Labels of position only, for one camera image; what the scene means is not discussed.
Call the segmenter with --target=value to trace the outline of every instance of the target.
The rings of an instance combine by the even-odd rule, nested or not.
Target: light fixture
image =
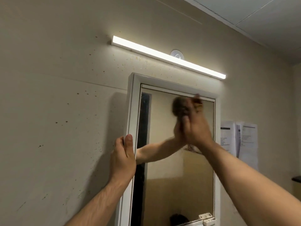
[[[195,72],[198,72],[201,74],[205,74],[205,75],[217,78],[217,79],[225,79],[226,78],[226,75],[216,72],[214,70],[210,70],[210,69],[201,67],[199,65],[187,62],[185,60],[178,59],[171,55],[156,51],[154,49],[142,46],[140,44],[133,43],[131,41],[119,38],[117,36],[113,36],[112,45],[130,50],[130,51],[134,51],[136,53],[143,54],[148,57],[159,59],[164,62],[173,64],[173,65],[176,65],[176,66],[188,69],[188,70],[192,70],[192,71],[195,71]]]

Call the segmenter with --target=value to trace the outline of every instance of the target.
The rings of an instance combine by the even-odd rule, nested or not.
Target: white mirror frame
[[[128,83],[128,94],[127,94],[127,125],[125,126],[124,136],[132,134],[133,136],[133,148],[136,156],[136,145],[137,145],[137,132],[138,132],[138,121],[139,121],[139,110],[140,110],[140,97],[141,97],[141,86],[149,85],[159,87],[168,91],[176,91],[181,95],[196,95],[199,94],[201,97],[215,99],[215,119],[214,119],[214,132],[215,141],[220,144],[220,99],[218,95],[203,91],[197,88],[173,83],[145,75],[132,73],[129,76]],[[117,208],[115,226],[130,226],[131,225],[131,213],[132,213],[132,195],[134,187],[134,179],[131,180],[128,187],[123,193]],[[220,226],[220,212],[221,212],[221,183],[217,175],[214,173],[214,208],[213,216],[217,219],[216,226]]]

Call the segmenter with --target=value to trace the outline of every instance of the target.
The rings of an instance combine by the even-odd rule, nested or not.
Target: mirror
[[[137,149],[174,136],[172,102],[179,95],[151,88],[141,84]],[[202,98],[202,103],[214,134],[215,100]],[[214,214],[214,172],[196,147],[184,146],[165,159],[137,166],[132,226],[187,225],[203,213]]]

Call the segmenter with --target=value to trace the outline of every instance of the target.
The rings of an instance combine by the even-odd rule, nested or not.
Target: wall
[[[62,225],[106,184],[131,72],[220,94],[223,120],[258,125],[260,171],[292,191],[292,68],[268,49],[183,0],[0,2],[2,225]],[[113,35],[227,78],[111,46]],[[225,225],[244,223],[222,190]]]
[[[294,84],[295,84],[295,102],[297,114],[297,134],[299,147],[299,162],[301,162],[301,64],[294,66]],[[301,163],[299,168],[299,175],[301,175]]]
[[[176,117],[172,102],[177,95],[142,89],[151,95],[149,143],[174,136]],[[213,130],[214,103],[203,101],[203,109]],[[204,156],[179,150],[170,157],[147,163],[143,226],[170,225],[173,214],[190,221],[203,213],[213,213],[213,169]]]

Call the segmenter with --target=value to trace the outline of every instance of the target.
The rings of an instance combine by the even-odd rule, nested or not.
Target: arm
[[[65,226],[106,226],[136,170],[133,138],[115,141],[110,159],[109,183]]]
[[[160,143],[150,143],[137,149],[137,165],[167,158],[184,147],[186,145],[186,141],[179,128],[180,123],[177,122],[174,128],[174,137],[164,140]]]
[[[190,100],[187,106],[186,140],[202,151],[246,224],[301,225],[301,202],[215,143],[202,112],[197,113]]]

